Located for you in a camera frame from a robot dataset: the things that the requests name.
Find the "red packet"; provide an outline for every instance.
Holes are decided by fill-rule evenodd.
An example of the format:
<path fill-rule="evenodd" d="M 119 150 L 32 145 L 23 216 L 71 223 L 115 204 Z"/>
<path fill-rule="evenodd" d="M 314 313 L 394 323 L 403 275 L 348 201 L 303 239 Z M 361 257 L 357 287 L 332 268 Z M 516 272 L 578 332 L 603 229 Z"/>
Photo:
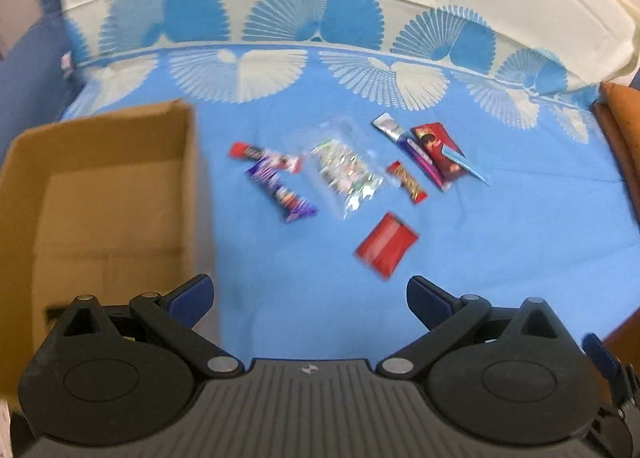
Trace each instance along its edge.
<path fill-rule="evenodd" d="M 417 239 L 418 235 L 401 219 L 386 213 L 355 253 L 383 278 L 389 279 L 404 253 Z"/>
<path fill-rule="evenodd" d="M 420 144 L 430 154 L 433 162 L 436 163 L 438 169 L 447 181 L 454 181 L 466 174 L 466 169 L 459 164 L 451 161 L 442 154 L 442 145 L 447 145 L 460 155 L 464 153 L 458 148 L 458 145 L 449 137 L 447 130 L 441 123 L 430 123 L 411 128 Z"/>

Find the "toothpaste tube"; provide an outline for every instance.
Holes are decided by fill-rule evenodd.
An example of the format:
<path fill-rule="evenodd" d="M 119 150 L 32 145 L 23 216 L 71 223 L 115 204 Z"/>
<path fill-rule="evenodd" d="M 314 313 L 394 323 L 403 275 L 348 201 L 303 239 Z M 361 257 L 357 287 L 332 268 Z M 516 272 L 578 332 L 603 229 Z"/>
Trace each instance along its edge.
<path fill-rule="evenodd" d="M 229 155 L 235 159 L 244 159 L 246 161 L 259 161 L 268 158 L 271 165 L 278 170 L 288 171 L 289 173 L 299 173 L 302 169 L 302 158 L 293 155 L 282 155 L 270 149 L 258 148 L 248 143 L 234 143 L 229 150 Z"/>
<path fill-rule="evenodd" d="M 454 181 L 466 174 L 466 171 L 459 164 L 451 161 L 442 152 L 444 146 L 449 146 L 449 148 L 463 155 L 458 145 L 453 142 L 453 139 L 451 139 L 442 124 L 423 124 L 411 128 L 411 131 L 420 141 L 422 148 L 430 154 L 431 159 L 433 159 L 433 162 L 435 162 L 445 180 Z"/>
<path fill-rule="evenodd" d="M 389 175 L 393 175 L 394 177 L 398 177 L 400 179 L 400 184 L 404 187 L 411 196 L 411 201 L 413 203 L 420 203 L 425 198 L 427 198 L 427 194 L 422 190 L 420 184 L 415 180 L 414 177 L 404 168 L 404 165 L 400 161 L 396 161 L 391 164 L 386 172 Z"/>
<path fill-rule="evenodd" d="M 318 213 L 318 209 L 307 200 L 299 197 L 281 183 L 280 177 L 269 157 L 261 158 L 246 173 L 284 208 L 287 212 L 287 222 L 293 222 L 293 220 L 307 216 L 315 216 Z"/>
<path fill-rule="evenodd" d="M 404 131 L 391 115 L 383 113 L 372 124 L 389 137 L 398 148 L 402 149 L 441 190 L 447 191 L 449 189 L 450 183 L 444 180 L 440 170 L 433 163 L 433 159 L 420 148 L 411 135 Z"/>

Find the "logo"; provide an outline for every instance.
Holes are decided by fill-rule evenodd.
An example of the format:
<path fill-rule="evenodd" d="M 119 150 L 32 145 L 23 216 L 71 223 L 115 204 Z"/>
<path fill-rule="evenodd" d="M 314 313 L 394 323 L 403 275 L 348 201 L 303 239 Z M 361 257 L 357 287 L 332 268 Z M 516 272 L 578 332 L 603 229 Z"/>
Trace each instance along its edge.
<path fill-rule="evenodd" d="M 315 364 L 309 363 L 306 366 L 302 366 L 302 368 L 300 368 L 300 371 L 307 375 L 313 375 L 314 373 L 318 373 L 320 371 L 320 368 L 318 368 Z"/>
<path fill-rule="evenodd" d="M 64 78 L 68 78 L 74 72 L 74 62 L 71 57 L 71 51 L 67 52 L 62 58 L 60 58 L 60 68 Z"/>
<path fill-rule="evenodd" d="M 406 143 L 411 146 L 415 152 L 419 155 L 419 157 L 429 165 L 433 165 L 433 161 L 430 156 L 428 156 L 420 146 L 418 146 L 412 139 L 407 139 Z"/>

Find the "bed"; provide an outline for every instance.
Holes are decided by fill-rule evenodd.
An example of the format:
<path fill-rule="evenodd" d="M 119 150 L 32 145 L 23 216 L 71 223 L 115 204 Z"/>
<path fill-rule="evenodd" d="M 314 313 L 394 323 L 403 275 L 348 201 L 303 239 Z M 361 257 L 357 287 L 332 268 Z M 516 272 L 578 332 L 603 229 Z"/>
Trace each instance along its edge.
<path fill-rule="evenodd" d="M 245 364 L 379 361 L 424 331 L 406 307 L 412 275 L 504 307 L 544 297 L 576 339 L 640 305 L 638 223 L 589 111 L 601 80 L 636 72 L 632 0 L 45 1 L 77 65 L 67 77 L 85 83 L 52 118 L 196 107 L 217 245 L 218 310 L 200 329 L 215 324 Z M 442 122 L 490 185 L 437 190 L 371 127 L 383 112 Z M 235 141 L 286 151 L 335 115 L 382 164 L 405 162 L 428 200 L 390 189 L 343 220 L 287 175 L 321 212 L 286 224 L 227 156 Z M 389 281 L 353 256 L 387 211 L 420 235 Z"/>

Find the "orange cushion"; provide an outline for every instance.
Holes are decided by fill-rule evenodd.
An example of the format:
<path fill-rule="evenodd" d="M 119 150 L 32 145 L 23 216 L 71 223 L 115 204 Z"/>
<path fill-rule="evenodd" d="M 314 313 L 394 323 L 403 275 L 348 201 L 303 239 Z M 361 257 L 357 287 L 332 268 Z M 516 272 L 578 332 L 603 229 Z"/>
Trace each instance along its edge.
<path fill-rule="evenodd" d="M 628 86 L 602 83 L 602 92 L 634 162 L 640 179 L 640 92 Z"/>
<path fill-rule="evenodd" d="M 625 138 L 622 136 L 618 123 L 611 110 L 604 104 L 596 104 L 593 113 L 598 119 L 600 128 L 609 142 L 611 151 L 618 161 L 620 173 L 626 182 L 626 189 L 631 198 L 631 203 L 636 211 L 636 219 L 640 221 L 640 180 L 638 180 L 636 165 L 629 148 L 626 147 Z"/>

